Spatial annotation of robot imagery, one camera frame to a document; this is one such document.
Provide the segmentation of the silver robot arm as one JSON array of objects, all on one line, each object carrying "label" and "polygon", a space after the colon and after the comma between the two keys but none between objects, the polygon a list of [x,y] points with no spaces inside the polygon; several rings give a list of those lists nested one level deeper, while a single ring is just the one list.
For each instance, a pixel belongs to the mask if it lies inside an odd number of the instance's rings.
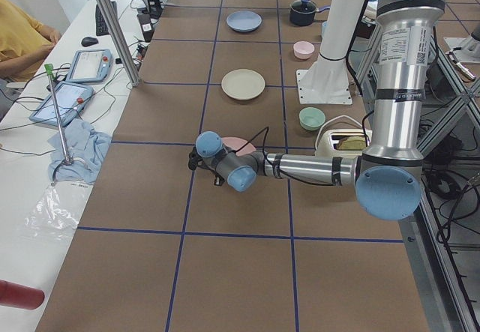
[{"label": "silver robot arm", "polygon": [[[318,59],[300,73],[302,103],[339,104],[347,99],[347,59],[368,0],[332,0]],[[425,100],[431,34],[445,0],[378,0],[381,29],[373,131],[359,156],[241,154],[215,132],[201,133],[189,156],[191,169],[207,169],[217,184],[242,192],[260,175],[317,186],[351,184],[359,204],[383,220],[414,213],[422,198],[423,156],[417,137]]]}]

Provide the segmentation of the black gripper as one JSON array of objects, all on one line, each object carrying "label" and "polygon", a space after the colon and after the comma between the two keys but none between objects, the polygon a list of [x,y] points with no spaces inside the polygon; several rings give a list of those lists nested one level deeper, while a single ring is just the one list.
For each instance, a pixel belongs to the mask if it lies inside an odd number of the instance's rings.
[{"label": "black gripper", "polygon": [[204,169],[210,171],[210,173],[212,173],[212,175],[214,176],[213,185],[215,185],[216,187],[222,187],[224,185],[225,179],[221,175],[219,175],[215,170],[210,169],[207,166],[204,167]]}]

